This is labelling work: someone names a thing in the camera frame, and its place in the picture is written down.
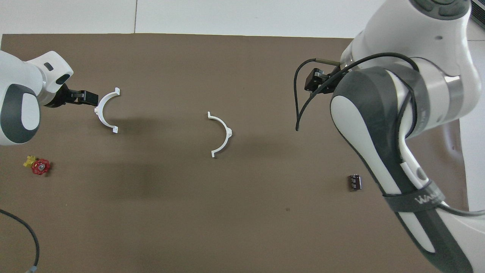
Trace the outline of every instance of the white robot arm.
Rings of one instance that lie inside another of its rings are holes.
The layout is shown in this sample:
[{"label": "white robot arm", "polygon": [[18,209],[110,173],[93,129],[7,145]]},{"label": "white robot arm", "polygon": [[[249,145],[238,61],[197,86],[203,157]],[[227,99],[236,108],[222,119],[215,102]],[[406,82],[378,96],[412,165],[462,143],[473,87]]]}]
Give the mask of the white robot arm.
[{"label": "white robot arm", "polygon": [[447,273],[485,272],[485,212],[447,206],[439,181],[427,177],[405,139],[476,105],[470,10],[469,0],[387,0],[306,103],[333,92],[336,128],[423,255]]},{"label": "white robot arm", "polygon": [[67,88],[73,71],[56,52],[23,62],[0,51],[0,146],[22,144],[37,132],[39,105],[66,102],[97,106],[97,95]]}]

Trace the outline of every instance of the white tile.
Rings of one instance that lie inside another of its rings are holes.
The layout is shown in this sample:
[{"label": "white tile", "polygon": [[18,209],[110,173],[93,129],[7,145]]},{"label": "white tile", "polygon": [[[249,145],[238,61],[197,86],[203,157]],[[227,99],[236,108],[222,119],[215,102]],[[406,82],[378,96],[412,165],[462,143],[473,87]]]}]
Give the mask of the white tile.
[{"label": "white tile", "polygon": [[468,41],[485,41],[485,30],[470,19],[467,29]]},{"label": "white tile", "polygon": [[138,0],[137,33],[355,37],[384,0]]},{"label": "white tile", "polygon": [[[470,41],[469,48],[482,83],[485,83],[485,41]],[[472,112],[460,119],[461,141],[467,175],[470,210],[485,209],[485,97]]]},{"label": "white tile", "polygon": [[133,33],[136,0],[1,0],[0,33]]}]

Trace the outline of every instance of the brown table surface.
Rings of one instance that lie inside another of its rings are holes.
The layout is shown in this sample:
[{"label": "brown table surface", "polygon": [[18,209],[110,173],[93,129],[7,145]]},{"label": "brown table surface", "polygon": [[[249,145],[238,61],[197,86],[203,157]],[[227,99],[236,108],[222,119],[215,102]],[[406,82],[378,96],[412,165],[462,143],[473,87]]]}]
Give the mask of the brown table surface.
[{"label": "brown table surface", "polygon": [[[4,35],[22,60],[58,52],[67,84],[121,96],[102,125],[87,105],[42,107],[25,145],[0,147],[0,207],[40,242],[39,273],[438,272],[418,251],[329,113],[331,95],[294,131],[292,81],[309,58],[338,60],[350,39],[177,34]],[[302,70],[300,103],[308,93]],[[232,128],[216,159],[210,151]],[[410,141],[466,209],[458,123]],[[22,166],[52,162],[47,175]],[[364,189],[350,192],[358,173]],[[0,217],[0,272],[33,262],[29,233]]]}]

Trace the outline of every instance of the white arc part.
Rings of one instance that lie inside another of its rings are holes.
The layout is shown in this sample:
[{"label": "white arc part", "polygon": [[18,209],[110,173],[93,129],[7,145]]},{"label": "white arc part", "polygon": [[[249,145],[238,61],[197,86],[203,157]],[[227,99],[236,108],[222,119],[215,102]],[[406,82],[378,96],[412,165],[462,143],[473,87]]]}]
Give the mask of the white arc part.
[{"label": "white arc part", "polygon": [[103,108],[104,108],[104,105],[106,104],[106,102],[113,98],[113,97],[116,97],[116,96],[119,96],[120,95],[120,89],[119,88],[115,88],[114,89],[114,92],[111,92],[109,94],[107,94],[106,96],[104,96],[98,103],[97,107],[94,108],[94,112],[96,113],[96,115],[99,117],[99,120],[101,121],[101,123],[103,123],[104,125],[110,127],[110,128],[113,128],[113,133],[117,134],[118,133],[118,127],[117,126],[114,126],[114,125],[110,125],[109,123],[106,122],[106,120],[104,119],[104,116],[103,116]]},{"label": "white arc part", "polygon": [[224,143],[217,149],[211,151],[212,153],[212,158],[215,158],[215,153],[219,152],[220,150],[222,150],[226,145],[227,145],[227,141],[229,140],[229,138],[232,136],[232,129],[229,128],[226,123],[224,123],[224,121],[222,121],[222,119],[218,118],[218,117],[215,117],[215,116],[211,116],[210,115],[210,112],[208,111],[207,112],[207,117],[209,119],[213,119],[213,120],[217,120],[219,121],[220,123],[222,123],[222,125],[224,125],[224,128],[226,129],[226,139],[224,140]]}]

